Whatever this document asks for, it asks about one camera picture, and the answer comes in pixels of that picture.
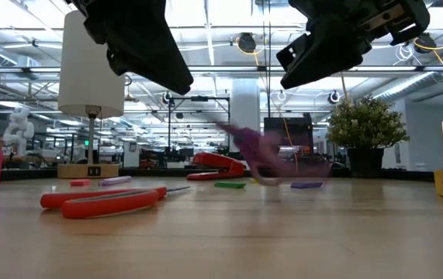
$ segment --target potted plant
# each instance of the potted plant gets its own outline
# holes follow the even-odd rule
[[[347,149],[352,177],[379,177],[384,149],[409,140],[402,114],[390,106],[367,95],[353,103],[345,99],[334,110],[327,138]]]

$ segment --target red stapler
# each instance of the red stapler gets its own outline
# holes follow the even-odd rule
[[[245,167],[239,160],[214,153],[197,153],[193,157],[192,163],[215,167],[219,168],[220,170],[218,172],[189,174],[187,175],[188,180],[204,181],[224,178],[238,178],[243,177],[245,173]]]

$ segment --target green marker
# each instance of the green marker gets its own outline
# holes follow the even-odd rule
[[[246,184],[244,182],[216,182],[214,187],[242,189]]]

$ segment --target green leaves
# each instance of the green leaves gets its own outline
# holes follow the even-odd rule
[[[409,140],[402,114],[391,104],[367,95],[353,104],[341,102],[330,118],[327,138],[345,148],[383,148]]]

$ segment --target security camera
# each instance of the security camera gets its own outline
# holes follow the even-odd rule
[[[340,93],[338,93],[336,90],[333,90],[333,92],[328,95],[328,102],[331,105],[335,105],[338,103],[338,101],[340,101]]]

